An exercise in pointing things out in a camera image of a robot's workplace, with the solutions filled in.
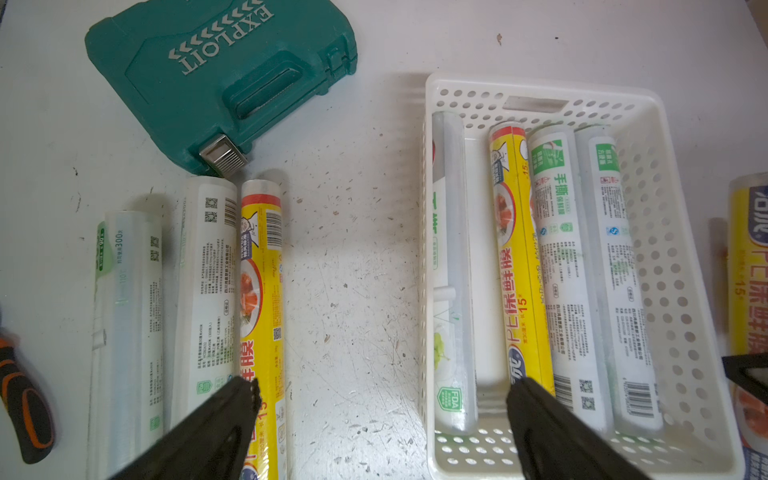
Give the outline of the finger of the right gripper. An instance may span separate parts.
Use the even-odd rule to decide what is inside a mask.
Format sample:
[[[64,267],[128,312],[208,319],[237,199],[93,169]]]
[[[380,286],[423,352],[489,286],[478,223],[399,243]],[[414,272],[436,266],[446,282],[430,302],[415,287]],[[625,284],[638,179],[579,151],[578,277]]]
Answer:
[[[722,358],[725,376],[737,387],[767,403],[767,354],[732,355]]]

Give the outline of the red oval label wrap roll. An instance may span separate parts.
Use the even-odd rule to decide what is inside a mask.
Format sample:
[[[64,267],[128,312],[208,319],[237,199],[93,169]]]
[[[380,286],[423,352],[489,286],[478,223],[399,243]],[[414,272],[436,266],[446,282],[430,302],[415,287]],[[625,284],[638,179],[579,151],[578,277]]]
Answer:
[[[466,149],[461,117],[432,115],[435,422],[469,434],[478,421]]]

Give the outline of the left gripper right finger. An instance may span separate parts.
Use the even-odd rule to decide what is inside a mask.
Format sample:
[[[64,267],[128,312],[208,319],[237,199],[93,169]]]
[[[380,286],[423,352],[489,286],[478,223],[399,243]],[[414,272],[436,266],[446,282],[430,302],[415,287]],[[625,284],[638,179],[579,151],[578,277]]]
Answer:
[[[535,380],[510,386],[507,416],[526,479],[645,479]]]

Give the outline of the white plastic perforated basket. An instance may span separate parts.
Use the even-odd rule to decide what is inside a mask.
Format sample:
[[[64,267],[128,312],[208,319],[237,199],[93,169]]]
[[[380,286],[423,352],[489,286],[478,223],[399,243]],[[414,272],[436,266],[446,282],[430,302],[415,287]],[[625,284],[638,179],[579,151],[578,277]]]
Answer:
[[[501,299],[492,228],[489,129],[513,121],[533,130],[548,124],[602,125],[618,147],[664,428],[656,438],[612,437],[610,446],[655,479],[739,479],[745,460],[707,298],[669,124],[648,90],[499,75],[431,74],[425,112],[452,111],[465,125],[467,196],[479,214],[469,223],[472,306],[478,351],[480,412],[465,435],[435,424],[433,332],[432,130],[423,130],[421,168],[420,413],[427,465],[435,479],[519,479],[506,413],[508,369],[502,352]]]

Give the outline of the white text wrap roll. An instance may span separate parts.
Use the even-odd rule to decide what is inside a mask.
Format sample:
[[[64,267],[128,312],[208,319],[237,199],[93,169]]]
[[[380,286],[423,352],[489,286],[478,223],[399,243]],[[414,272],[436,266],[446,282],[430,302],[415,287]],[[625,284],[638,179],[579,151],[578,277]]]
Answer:
[[[200,176],[186,184],[171,328],[171,428],[237,375],[236,197],[225,179]]]

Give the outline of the yellow PE wrap roll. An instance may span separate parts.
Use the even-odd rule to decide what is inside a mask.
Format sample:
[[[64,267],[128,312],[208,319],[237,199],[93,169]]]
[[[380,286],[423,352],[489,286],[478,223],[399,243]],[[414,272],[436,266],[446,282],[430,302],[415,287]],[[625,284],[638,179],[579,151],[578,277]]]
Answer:
[[[767,175],[729,186],[728,321],[730,353],[767,352]],[[767,405],[734,385],[732,399],[745,455],[745,477],[767,477]]]

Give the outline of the grape print wrap roll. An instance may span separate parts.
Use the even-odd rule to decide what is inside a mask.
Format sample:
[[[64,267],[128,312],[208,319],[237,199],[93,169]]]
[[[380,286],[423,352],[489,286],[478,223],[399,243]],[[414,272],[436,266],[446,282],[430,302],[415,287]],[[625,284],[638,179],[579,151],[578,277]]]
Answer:
[[[108,479],[164,434],[161,223],[109,212],[96,240],[87,476]]]

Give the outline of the yellow wrap roll group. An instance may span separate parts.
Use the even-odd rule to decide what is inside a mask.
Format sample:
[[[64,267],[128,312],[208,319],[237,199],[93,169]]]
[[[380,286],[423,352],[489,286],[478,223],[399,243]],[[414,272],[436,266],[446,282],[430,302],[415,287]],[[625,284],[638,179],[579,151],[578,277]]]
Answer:
[[[258,382],[260,405],[243,479],[288,477],[282,226],[278,184],[262,179],[245,182],[240,226],[240,374]]]

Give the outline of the yellow wrap roll chef label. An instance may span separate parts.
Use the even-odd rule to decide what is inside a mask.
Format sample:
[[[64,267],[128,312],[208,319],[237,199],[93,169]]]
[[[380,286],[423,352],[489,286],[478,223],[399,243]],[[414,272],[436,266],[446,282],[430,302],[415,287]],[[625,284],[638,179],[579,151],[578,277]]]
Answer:
[[[492,204],[501,310],[511,383],[530,378],[554,394],[553,363],[532,207],[532,178],[522,125],[489,132]]]

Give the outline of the white green wrap roll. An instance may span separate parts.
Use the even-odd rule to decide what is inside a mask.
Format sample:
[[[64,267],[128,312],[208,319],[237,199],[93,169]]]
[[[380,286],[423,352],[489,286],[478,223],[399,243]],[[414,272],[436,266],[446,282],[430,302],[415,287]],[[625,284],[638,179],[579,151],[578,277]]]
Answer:
[[[615,429],[656,437],[663,417],[616,141],[603,126],[575,141]]]

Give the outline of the clear green label wrap roll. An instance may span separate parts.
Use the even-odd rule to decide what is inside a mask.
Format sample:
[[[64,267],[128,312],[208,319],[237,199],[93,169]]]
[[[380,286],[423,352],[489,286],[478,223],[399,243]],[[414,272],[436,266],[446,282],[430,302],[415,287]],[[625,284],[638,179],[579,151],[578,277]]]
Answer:
[[[613,414],[594,332],[574,133],[563,125],[543,127],[529,137],[529,147],[555,397],[591,429],[607,434]]]

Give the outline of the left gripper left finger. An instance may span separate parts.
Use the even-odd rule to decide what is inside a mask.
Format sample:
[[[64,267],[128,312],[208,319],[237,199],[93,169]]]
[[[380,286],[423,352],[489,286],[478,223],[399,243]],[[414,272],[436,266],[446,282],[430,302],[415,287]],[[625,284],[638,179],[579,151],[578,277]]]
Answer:
[[[261,409],[259,381],[231,379],[115,479],[238,479]]]

